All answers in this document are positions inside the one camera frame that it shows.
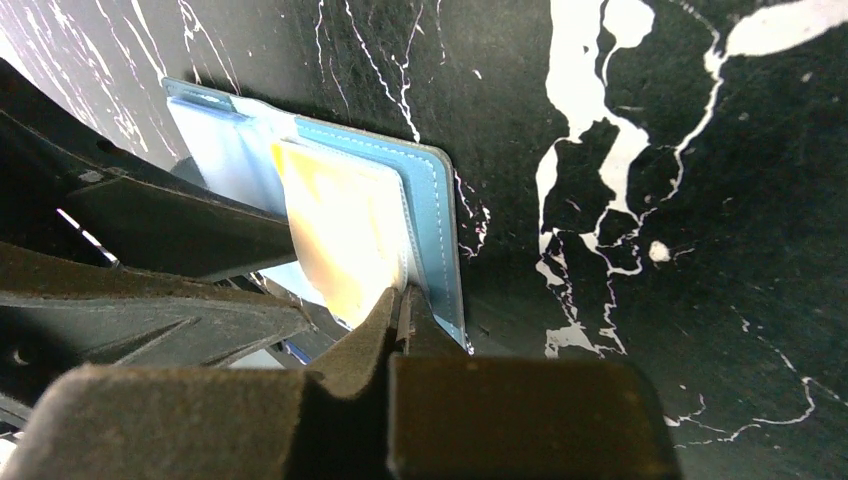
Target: black marbled surface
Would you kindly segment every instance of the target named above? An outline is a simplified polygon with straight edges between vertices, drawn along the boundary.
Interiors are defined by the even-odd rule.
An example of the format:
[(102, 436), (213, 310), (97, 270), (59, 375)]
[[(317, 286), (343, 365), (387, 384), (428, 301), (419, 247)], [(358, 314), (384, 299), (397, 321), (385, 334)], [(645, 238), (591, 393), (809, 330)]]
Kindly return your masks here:
[[(609, 19), (585, 49), (601, 78), (629, 32), (607, 9), (634, 2), (557, 17), (541, 0), (20, 0), (0, 3), (0, 31), (40, 88), (163, 168), (188, 152), (162, 75), (443, 148), (478, 353), (626, 355), (660, 391), (689, 478), (844, 478), (848, 6), (646, 2), (646, 35), (610, 57), (608, 113), (558, 141), (592, 97), (552, 46), (593, 23), (555, 28)], [(728, 42), (779, 8), (777, 34)], [(551, 89), (586, 107), (566, 114)], [(627, 212), (599, 172), (622, 128), (649, 138), (619, 158)]]

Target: white stitching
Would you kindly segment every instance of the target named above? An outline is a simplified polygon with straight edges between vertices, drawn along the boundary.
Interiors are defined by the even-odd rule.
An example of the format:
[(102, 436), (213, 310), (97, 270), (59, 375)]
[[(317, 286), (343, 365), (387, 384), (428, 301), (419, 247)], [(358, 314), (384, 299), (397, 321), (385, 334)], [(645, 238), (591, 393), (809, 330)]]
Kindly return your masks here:
[(450, 285), (449, 285), (449, 282), (448, 282), (448, 265), (447, 265), (447, 258), (445, 257), (445, 241), (444, 241), (444, 233), (443, 233), (444, 230), (442, 229), (442, 206), (441, 206), (441, 202), (439, 201), (439, 184), (436, 181), (436, 169), (433, 168), (433, 165), (431, 165), (430, 162), (425, 160), (423, 157), (419, 157), (419, 156), (413, 155), (411, 153), (404, 153), (404, 152), (401, 152), (399, 150), (392, 150), (391, 148), (386, 148), (386, 147), (383, 147), (381, 145), (375, 145), (373, 143), (363, 142), (362, 140), (356, 140), (356, 139), (353, 139), (353, 138), (350, 138), (350, 137), (343, 137), (341, 135), (336, 135), (336, 134), (333, 134), (333, 133), (322, 132), (321, 130), (315, 130), (314, 128), (310, 128), (310, 127), (306, 127), (306, 126), (304, 126), (303, 128), (308, 132), (312, 132), (312, 133), (315, 133), (315, 134), (318, 134), (318, 135), (326, 135), (328, 137), (333, 137), (337, 140), (356, 143), (356, 144), (359, 144), (359, 145), (362, 145), (362, 146), (365, 146), (365, 147), (376, 148), (378, 150), (383, 150), (384, 152), (394, 153), (395, 155), (403, 155), (404, 157), (411, 158), (413, 160), (422, 161), (422, 162), (424, 162), (425, 165), (427, 165), (427, 168), (429, 168), (430, 172), (433, 173), (433, 194), (434, 194), (435, 199), (436, 199), (436, 222), (439, 225), (439, 248), (441, 249), (441, 254), (442, 254), (442, 272), (445, 274), (445, 295), (447, 296), (448, 310), (451, 312), (451, 314), (453, 314), (453, 303), (451, 302), (451, 291), (450, 291)]

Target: black plastic part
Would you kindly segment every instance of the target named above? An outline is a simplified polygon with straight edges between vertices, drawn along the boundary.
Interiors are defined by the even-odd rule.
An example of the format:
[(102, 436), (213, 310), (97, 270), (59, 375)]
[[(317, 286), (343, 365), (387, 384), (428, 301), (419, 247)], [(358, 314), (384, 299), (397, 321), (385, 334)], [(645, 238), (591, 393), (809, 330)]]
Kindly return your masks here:
[[(220, 280), (294, 256), (284, 219), (181, 180), (115, 147), (0, 60), (3, 240), (86, 263), (84, 249), (45, 246), (65, 210), (123, 265)], [(39, 225), (32, 223), (38, 220)]]
[(17, 426), (74, 366), (223, 366), (309, 328), (299, 305), (270, 295), (5, 243), (0, 260), (0, 420)]
[(404, 317), (428, 318), (411, 290), (305, 369), (74, 370), (2, 479), (680, 478), (631, 366), (433, 357), (438, 336), (416, 335), (400, 356)]

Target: yellow card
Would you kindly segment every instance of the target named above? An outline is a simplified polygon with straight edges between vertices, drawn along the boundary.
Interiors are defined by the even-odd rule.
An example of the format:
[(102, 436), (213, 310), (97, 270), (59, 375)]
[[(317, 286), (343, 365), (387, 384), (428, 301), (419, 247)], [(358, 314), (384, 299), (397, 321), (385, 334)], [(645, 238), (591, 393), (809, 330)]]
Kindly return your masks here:
[(272, 146), (306, 278), (351, 327), (388, 287), (407, 282), (410, 239), (397, 172), (364, 159), (280, 142)]

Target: card holder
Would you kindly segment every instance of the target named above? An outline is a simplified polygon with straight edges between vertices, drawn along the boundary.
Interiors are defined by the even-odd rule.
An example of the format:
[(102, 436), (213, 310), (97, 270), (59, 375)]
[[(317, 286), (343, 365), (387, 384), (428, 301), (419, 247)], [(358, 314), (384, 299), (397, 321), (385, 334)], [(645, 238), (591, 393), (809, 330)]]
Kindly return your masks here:
[[(287, 216), (285, 189), (272, 149), (285, 143), (394, 170), (406, 203), (413, 252), (409, 258), (415, 267), (409, 269), (413, 272), (410, 281), (425, 289), (439, 324), (466, 345), (453, 169), (443, 151), (171, 78), (162, 84), (189, 151), (216, 193)], [(281, 280), (277, 283), (289, 288), (286, 279)]]

